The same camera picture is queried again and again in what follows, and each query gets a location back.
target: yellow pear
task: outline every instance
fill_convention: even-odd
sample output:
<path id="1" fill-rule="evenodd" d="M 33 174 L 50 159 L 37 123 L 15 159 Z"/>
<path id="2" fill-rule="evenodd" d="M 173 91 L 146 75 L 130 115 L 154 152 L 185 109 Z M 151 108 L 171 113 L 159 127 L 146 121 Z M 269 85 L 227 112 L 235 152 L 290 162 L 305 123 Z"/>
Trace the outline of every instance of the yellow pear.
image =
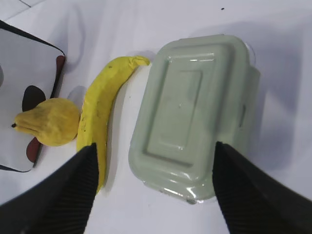
<path id="1" fill-rule="evenodd" d="M 80 111 L 72 101 L 52 98 L 19 113 L 12 127 L 34 135 L 44 145 L 60 146 L 76 137 L 79 118 Z"/>

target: yellow banana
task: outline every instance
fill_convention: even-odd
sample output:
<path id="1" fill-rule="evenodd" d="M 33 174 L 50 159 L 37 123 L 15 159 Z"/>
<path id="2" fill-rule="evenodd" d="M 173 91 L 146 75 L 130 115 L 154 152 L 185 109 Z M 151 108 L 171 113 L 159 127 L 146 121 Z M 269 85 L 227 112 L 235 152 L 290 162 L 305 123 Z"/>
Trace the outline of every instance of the yellow banana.
<path id="1" fill-rule="evenodd" d="M 142 56 L 116 58 L 104 67 L 86 92 L 78 128 L 77 151 L 94 142 L 97 145 L 97 192 L 104 184 L 107 123 L 114 98 L 133 71 L 139 65 L 149 63 L 149 60 Z"/>

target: green container lid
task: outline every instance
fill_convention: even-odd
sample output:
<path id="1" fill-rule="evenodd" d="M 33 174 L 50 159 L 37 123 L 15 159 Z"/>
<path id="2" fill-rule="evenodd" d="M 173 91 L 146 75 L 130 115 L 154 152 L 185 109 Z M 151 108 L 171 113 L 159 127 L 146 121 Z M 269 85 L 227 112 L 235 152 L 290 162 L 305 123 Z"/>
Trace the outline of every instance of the green container lid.
<path id="1" fill-rule="evenodd" d="M 192 204 L 213 197 L 215 143 L 246 152 L 259 75 L 234 36 L 165 45 L 152 64 L 132 136 L 132 172 Z"/>

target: container lid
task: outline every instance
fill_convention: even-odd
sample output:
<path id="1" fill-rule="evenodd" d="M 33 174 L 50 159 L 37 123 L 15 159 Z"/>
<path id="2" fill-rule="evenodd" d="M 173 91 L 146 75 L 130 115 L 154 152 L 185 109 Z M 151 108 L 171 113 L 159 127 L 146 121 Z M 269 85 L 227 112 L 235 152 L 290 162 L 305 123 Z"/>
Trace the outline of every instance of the container lid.
<path id="1" fill-rule="evenodd" d="M 222 113 L 230 111 L 238 121 L 235 105 L 249 69 L 248 49 L 234 36 L 165 45 L 152 64 L 131 140 L 133 173 L 147 186 L 189 203 L 214 196 L 212 166 L 215 143 L 224 135 Z M 237 101 L 224 112 L 230 89 Z M 225 135 L 233 138 L 236 128 L 226 127 Z"/>

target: white table surface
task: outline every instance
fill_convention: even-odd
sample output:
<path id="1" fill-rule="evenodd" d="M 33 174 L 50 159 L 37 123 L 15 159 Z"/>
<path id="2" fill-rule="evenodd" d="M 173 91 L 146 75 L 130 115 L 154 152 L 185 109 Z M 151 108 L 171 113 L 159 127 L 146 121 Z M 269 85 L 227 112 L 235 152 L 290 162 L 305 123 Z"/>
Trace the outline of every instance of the white table surface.
<path id="1" fill-rule="evenodd" d="M 312 199 L 312 4 L 309 0 L 47 0 L 9 24 L 67 55 L 60 97 L 87 88 L 107 62 L 141 54 L 151 60 L 180 38 L 232 34 L 252 46 L 261 72 L 248 157 Z M 227 234 L 215 199 L 189 205 L 143 186 L 128 149 L 146 69 L 119 92 L 112 119 L 107 186 L 96 196 L 87 234 Z M 75 142 L 44 147 L 38 165 L 0 171 L 0 204 L 31 188 L 75 153 Z"/>

